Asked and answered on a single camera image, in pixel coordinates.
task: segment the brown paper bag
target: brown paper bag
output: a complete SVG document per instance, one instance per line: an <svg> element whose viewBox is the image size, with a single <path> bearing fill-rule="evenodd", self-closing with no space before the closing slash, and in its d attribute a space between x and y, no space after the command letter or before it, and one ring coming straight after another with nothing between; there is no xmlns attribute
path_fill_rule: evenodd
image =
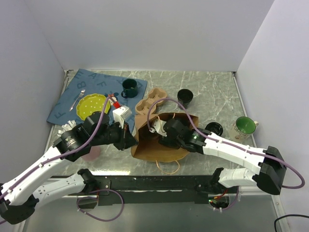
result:
<svg viewBox="0 0 309 232"><path fill-rule="evenodd" d="M156 116L159 115L161 120L166 121L169 116L173 116L174 113L162 113L150 115L150 125L155 121ZM176 117L183 118L189 122L189 119L185 113L175 113ZM198 117L191 116L194 124L198 126ZM136 135L134 136L139 144L131 148L131 155L134 158L158 161L158 162L173 162L184 158L189 152L185 149L173 149L159 144L159 135L151 133L147 126L147 115L135 116Z"/></svg>

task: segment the black cup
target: black cup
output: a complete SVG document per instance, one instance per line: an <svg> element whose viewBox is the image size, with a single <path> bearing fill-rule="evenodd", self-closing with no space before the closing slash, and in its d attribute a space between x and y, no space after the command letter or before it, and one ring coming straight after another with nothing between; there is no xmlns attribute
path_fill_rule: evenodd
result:
<svg viewBox="0 0 309 232"><path fill-rule="evenodd" d="M134 98L138 93L137 82L134 79L123 81L122 88L124 88L124 91L121 92L123 98Z"/></svg>
<svg viewBox="0 0 309 232"><path fill-rule="evenodd" d="M183 105L187 109L189 103L193 99L193 93L190 90L183 88L178 91L177 98L180 104Z"/></svg>
<svg viewBox="0 0 309 232"><path fill-rule="evenodd" d="M221 136L223 134L223 127L217 122L211 122L206 127L205 130L214 132L216 135Z"/></svg>

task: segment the green mug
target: green mug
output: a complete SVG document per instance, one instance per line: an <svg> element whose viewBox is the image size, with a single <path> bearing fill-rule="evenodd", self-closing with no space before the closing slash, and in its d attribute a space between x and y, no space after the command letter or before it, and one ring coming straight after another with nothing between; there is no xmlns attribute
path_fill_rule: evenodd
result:
<svg viewBox="0 0 309 232"><path fill-rule="evenodd" d="M134 79L126 79L122 82L122 88L124 91L121 92L123 98L134 98L138 94L137 82Z"/></svg>
<svg viewBox="0 0 309 232"><path fill-rule="evenodd" d="M255 132L258 125L259 123L257 121L253 121L249 117L243 116L237 118L236 122L234 122L232 128L228 132L230 140L238 143L243 142Z"/></svg>

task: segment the dark green mug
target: dark green mug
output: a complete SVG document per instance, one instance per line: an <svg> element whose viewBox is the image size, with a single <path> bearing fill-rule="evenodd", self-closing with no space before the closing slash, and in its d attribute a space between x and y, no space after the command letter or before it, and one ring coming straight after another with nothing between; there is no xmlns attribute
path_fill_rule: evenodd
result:
<svg viewBox="0 0 309 232"><path fill-rule="evenodd" d="M124 91L121 92L123 98L134 98L138 93L137 82L134 79L127 79L122 82L122 88Z"/></svg>

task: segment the black cable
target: black cable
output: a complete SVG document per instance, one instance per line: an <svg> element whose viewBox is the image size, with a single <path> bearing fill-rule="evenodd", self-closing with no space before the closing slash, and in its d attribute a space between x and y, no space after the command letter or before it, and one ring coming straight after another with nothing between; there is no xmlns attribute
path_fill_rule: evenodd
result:
<svg viewBox="0 0 309 232"><path fill-rule="evenodd" d="M277 227L276 227L277 221L279 221L279 220L282 219L282 218L287 218L287 217L309 218L309 216L307 216L307 215L302 215L302 214L287 214L287 215L284 215L284 216L282 216L282 217L279 217L279 218L277 218L277 219L274 221L275 232L278 232L278 231L277 231Z"/></svg>

